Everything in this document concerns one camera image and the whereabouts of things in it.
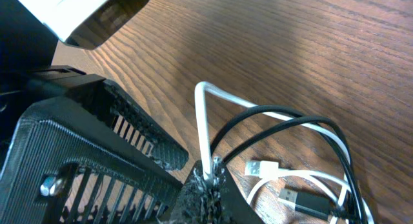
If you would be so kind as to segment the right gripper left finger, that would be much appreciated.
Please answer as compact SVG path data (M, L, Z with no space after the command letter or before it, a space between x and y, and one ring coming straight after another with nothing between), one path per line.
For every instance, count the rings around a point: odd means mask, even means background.
M204 179L202 163L196 161L161 223L213 223L212 189L212 183Z

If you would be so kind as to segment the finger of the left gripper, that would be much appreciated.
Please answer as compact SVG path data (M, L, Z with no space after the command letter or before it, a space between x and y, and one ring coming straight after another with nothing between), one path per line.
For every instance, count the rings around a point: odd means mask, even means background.
M174 204L182 184L65 97L20 116L1 171L1 223L57 223L79 166Z
M90 74L64 79L66 95L108 127L121 116L147 143L152 145L148 157L165 170L181 170L188 152L116 82Z

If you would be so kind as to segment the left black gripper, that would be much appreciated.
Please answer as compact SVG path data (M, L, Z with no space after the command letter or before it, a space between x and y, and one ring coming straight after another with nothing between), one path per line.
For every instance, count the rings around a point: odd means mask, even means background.
M1 0L1 142L11 143L32 104L63 96L106 122L104 78L68 65L52 65L58 38L18 0Z

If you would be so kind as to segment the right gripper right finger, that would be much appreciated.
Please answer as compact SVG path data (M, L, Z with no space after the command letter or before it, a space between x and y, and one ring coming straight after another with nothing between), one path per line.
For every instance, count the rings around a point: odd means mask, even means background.
M262 219L238 189L223 160L215 157L213 169L213 223L259 224Z

